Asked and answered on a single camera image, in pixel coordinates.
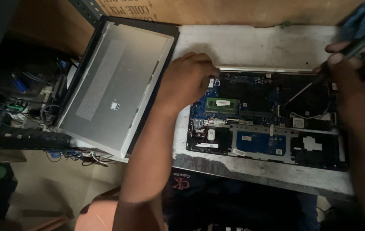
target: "ck logo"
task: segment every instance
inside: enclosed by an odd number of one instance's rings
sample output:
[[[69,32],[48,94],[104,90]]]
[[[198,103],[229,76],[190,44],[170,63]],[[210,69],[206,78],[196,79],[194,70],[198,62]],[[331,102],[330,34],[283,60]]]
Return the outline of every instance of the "ck logo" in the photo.
[[[183,181],[181,177],[178,178],[174,177],[174,180],[177,181],[177,184],[173,186],[173,188],[175,189],[183,190],[190,186],[190,182]]]

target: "screwdriver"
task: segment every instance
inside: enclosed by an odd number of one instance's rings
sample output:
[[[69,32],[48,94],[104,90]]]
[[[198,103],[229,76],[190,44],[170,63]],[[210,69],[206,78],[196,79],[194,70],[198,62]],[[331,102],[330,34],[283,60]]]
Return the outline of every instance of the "screwdriver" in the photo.
[[[340,50],[339,53],[343,54],[345,58],[349,60],[350,58],[359,54],[364,47],[365,47],[365,35],[360,39],[353,40],[344,49]],[[323,79],[326,79],[329,76],[330,76],[329,66],[327,61],[325,61],[321,65],[321,71],[318,72],[318,74],[313,78],[313,80],[301,91],[299,91],[294,97],[288,100],[288,102],[285,103],[284,106],[287,105],[289,102],[291,102],[293,99],[295,99],[297,96],[299,96],[301,93],[303,93],[305,90],[307,90],[310,86],[321,82]]]

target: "blue cloth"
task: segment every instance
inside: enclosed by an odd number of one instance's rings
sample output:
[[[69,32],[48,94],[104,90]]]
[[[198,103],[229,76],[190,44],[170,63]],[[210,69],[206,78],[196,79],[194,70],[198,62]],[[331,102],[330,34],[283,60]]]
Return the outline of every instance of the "blue cloth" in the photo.
[[[365,3],[342,26],[341,40],[348,41],[358,39],[365,35]]]

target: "metal bracket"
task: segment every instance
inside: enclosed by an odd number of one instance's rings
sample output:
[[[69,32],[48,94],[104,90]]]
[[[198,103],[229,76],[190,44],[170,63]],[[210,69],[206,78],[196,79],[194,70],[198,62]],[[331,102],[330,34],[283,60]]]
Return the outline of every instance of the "metal bracket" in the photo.
[[[95,0],[68,0],[74,8],[96,28],[100,17],[106,15],[100,5]]]
[[[0,149],[72,150],[70,139],[63,133],[0,126]]]

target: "sticker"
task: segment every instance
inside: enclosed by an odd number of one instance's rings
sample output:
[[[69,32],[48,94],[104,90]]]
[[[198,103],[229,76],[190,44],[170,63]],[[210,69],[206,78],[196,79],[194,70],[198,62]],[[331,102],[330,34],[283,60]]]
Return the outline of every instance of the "sticker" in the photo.
[[[308,151],[318,150],[322,151],[322,144],[317,144],[315,138],[312,136],[307,136],[303,138],[304,148]]]
[[[292,127],[304,128],[304,119],[303,118],[292,118]]]
[[[241,151],[241,150],[238,150],[236,148],[233,149],[232,151],[234,154],[237,154],[237,155],[240,155],[240,156],[245,156],[245,152]]]
[[[270,126],[270,136],[273,136],[274,135],[274,125],[271,124]]]
[[[207,143],[201,143],[195,145],[196,147],[205,147],[205,148],[218,148],[218,144],[207,144]]]
[[[331,121],[331,114],[330,113],[326,113],[323,117],[321,117],[319,120],[326,120],[326,121]]]
[[[208,85],[208,88],[213,88],[214,87],[214,79],[210,79],[210,84]]]
[[[217,99],[216,104],[217,104],[217,106],[227,106],[227,105],[231,105],[231,101]]]
[[[118,107],[120,106],[120,104],[118,104],[118,103],[116,103],[116,102],[112,102],[111,103],[111,109],[113,109],[113,110],[118,110]]]
[[[242,140],[251,141],[252,140],[252,137],[251,136],[242,136]]]

